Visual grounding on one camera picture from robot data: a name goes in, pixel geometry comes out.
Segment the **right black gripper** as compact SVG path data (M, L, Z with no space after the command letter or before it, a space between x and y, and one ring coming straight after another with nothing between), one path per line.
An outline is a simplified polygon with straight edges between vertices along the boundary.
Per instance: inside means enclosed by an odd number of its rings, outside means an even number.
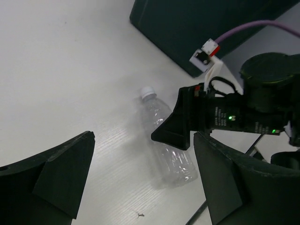
M190 132L228 130L278 135L284 131L287 118L283 112L263 113L249 109L238 92L216 97L206 93L204 84L179 89L173 112L151 134L153 141L180 150L190 147Z

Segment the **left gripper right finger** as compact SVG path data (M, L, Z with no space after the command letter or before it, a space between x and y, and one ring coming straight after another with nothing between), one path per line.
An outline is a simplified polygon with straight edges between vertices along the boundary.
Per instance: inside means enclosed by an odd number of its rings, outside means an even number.
M299 224L299 152L276 153L267 163L202 132L194 149L212 224Z

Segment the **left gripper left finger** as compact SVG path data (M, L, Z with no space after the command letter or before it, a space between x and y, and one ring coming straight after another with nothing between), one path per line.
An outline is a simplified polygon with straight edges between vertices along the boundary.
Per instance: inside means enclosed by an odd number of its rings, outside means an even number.
M91 131L0 168L2 225L70 225L77 218L95 147Z

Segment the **clear crushed bottle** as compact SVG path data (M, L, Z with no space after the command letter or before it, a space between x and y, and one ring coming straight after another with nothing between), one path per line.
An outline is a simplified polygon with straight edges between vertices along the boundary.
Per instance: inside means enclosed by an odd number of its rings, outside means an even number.
M139 117L149 146L149 156L154 165L157 186L182 187L198 178L189 153L170 143L177 136L161 130L161 125L171 115L170 107L160 98L153 87L140 89Z

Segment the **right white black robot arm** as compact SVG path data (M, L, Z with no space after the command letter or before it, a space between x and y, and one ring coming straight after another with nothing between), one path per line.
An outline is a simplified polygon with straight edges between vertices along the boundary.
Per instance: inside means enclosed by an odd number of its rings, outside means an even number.
M289 144L300 145L300 56L268 52L256 55L240 69L243 93L217 90L216 76L208 83L179 89L171 115L151 139L180 150L190 146L192 131L210 134L213 130L279 135L290 127Z

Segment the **dark green plastic bin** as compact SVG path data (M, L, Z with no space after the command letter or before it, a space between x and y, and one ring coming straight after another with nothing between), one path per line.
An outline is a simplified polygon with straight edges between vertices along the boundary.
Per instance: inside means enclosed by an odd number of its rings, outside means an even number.
M257 20L275 20L297 0L136 0L130 22L191 77L202 72L190 63L208 40Z

